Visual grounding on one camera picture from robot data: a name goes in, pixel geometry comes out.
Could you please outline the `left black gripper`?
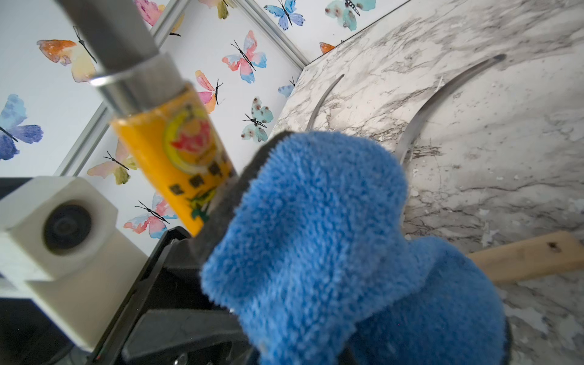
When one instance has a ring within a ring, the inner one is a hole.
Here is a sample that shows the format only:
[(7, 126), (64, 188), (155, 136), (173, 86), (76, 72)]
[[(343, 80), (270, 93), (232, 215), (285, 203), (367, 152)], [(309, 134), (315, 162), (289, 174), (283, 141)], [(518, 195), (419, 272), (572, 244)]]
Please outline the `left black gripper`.
[(88, 364), (254, 364), (232, 313), (202, 292), (189, 233), (163, 234)]

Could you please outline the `blue grey rag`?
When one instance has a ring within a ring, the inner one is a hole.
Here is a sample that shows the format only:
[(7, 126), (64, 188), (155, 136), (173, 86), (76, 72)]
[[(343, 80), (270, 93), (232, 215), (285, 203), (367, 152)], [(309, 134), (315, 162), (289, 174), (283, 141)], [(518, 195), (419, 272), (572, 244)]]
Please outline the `blue grey rag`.
[(203, 292), (262, 364), (507, 364), (491, 280), (438, 237), (407, 240), (408, 184), (379, 144), (282, 132), (192, 240)]

